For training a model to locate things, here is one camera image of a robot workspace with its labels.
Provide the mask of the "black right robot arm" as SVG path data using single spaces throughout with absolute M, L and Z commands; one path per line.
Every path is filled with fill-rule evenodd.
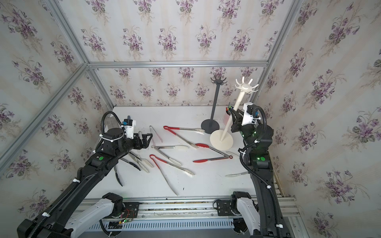
M 252 238 L 290 238 L 274 187 L 274 169 L 269 155 L 274 130 L 268 126 L 264 110 L 249 105 L 244 110 L 229 108 L 232 132 L 239 132 L 244 147 L 238 150 L 240 163 L 254 184 L 257 201 L 247 192 L 235 191 L 230 207 L 235 215 L 242 216 L 235 222 L 235 229 L 248 231 Z

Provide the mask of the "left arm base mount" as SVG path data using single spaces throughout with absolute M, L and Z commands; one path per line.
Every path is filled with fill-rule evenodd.
M 122 232 L 124 224 L 137 218 L 139 202 L 123 202 L 121 208 L 115 208 L 113 212 L 99 221 L 101 230 L 108 238 L 115 238 Z

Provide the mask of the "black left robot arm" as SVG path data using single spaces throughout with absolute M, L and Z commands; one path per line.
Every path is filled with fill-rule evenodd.
M 91 190 L 106 177 L 119 160 L 131 150 L 147 149 L 152 134 L 128 135 L 125 129 L 113 128 L 100 134 L 94 154 L 64 192 L 35 219 L 25 219 L 17 227 L 20 238 L 77 238 L 91 225 L 109 215 L 120 215 L 123 198 L 114 193 L 104 195 L 99 205 L 94 205 L 79 216 L 72 214 Z

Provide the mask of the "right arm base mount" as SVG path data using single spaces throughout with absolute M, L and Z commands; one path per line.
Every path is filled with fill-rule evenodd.
M 217 211 L 219 217 L 238 216 L 233 212 L 230 200 L 217 199 L 213 202 L 213 208 Z

